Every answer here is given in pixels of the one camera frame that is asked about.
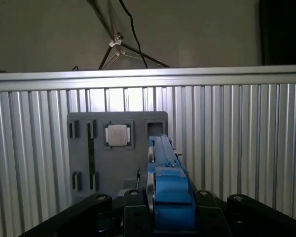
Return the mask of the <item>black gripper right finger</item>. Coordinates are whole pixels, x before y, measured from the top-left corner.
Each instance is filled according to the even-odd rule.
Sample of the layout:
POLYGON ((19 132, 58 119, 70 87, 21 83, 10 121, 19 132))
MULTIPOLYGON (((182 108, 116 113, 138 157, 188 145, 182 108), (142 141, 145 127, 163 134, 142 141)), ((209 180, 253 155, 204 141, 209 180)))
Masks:
POLYGON ((195 192, 202 237, 296 237, 296 220, 249 196, 195 192))

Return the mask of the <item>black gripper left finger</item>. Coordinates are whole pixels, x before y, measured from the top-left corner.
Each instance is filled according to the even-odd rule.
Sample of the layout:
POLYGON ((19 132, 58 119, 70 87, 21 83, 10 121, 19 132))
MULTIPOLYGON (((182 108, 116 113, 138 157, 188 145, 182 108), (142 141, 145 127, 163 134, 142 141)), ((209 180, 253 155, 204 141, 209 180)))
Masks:
POLYGON ((150 237, 145 195, 130 189, 112 198, 95 193, 24 232, 24 237, 150 237))

